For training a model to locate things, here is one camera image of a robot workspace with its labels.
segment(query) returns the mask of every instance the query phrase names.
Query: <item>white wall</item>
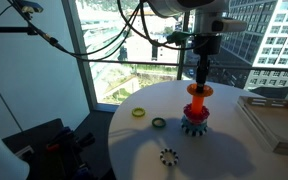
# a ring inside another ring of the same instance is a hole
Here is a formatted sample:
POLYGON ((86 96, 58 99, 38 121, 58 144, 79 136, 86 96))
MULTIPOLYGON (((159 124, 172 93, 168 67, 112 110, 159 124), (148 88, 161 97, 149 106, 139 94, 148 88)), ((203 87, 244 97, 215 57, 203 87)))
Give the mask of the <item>white wall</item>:
MULTIPOLYGON (((33 23, 73 50, 60 0, 39 3, 44 11, 33 23)), ((0 1, 0 12, 9 4, 0 1)), ((26 26, 14 9, 0 17, 0 26, 26 26)), ((25 130, 55 118, 75 129, 89 114, 76 60, 39 36, 0 34, 0 93, 25 130)), ((19 131, 0 99, 0 136, 19 131)))

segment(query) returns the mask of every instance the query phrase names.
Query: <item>tray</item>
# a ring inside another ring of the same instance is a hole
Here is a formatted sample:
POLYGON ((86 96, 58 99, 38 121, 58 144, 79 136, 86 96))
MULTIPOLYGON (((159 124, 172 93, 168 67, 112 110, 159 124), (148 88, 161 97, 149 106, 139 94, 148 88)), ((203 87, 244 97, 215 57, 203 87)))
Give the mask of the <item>tray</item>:
POLYGON ((270 149, 288 155, 288 100, 240 96, 238 105, 270 149))

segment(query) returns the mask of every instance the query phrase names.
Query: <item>green ring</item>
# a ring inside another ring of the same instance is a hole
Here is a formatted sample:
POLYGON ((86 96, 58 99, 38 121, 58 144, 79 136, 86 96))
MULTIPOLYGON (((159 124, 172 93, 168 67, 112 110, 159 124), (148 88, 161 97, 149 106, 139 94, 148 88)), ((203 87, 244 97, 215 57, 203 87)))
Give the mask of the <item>green ring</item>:
POLYGON ((143 108, 137 107, 132 110, 132 115, 135 117, 142 117, 145 115, 145 110, 143 108))
POLYGON ((163 119, 163 118, 161 118, 161 117, 157 117, 157 118, 154 118, 154 119, 152 120, 152 125, 153 125, 154 127, 157 127, 157 128, 163 128, 163 127, 166 126, 166 121, 165 121, 165 119, 163 119))

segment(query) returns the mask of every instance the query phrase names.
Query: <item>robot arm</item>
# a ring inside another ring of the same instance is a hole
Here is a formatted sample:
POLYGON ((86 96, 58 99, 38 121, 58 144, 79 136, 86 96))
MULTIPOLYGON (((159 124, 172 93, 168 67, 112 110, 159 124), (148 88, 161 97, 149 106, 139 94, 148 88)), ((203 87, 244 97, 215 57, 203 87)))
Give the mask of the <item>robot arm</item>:
POLYGON ((223 17, 229 10, 229 0, 147 0, 153 12, 162 18, 195 9, 194 44, 203 44, 194 49, 200 55, 197 62, 197 93, 203 93, 209 70, 208 55, 218 54, 220 33, 244 31, 246 22, 223 17))
POLYGON ((229 0, 148 0, 147 2, 153 12, 161 18, 195 9, 196 34, 238 32, 244 31, 247 26, 243 21, 223 17, 223 13, 229 11, 229 0))

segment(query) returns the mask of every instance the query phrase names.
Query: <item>office building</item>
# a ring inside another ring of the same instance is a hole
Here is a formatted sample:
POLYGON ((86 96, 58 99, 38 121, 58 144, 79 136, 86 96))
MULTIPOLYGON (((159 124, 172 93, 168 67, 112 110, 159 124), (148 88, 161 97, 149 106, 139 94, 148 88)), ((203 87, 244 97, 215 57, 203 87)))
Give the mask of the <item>office building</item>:
POLYGON ((252 70, 247 78, 248 72, 234 74, 231 81, 245 82, 246 90, 288 87, 288 71, 281 70, 288 69, 288 0, 233 0, 228 16, 248 22, 248 27, 224 34, 221 54, 229 53, 246 66, 276 68, 252 70))

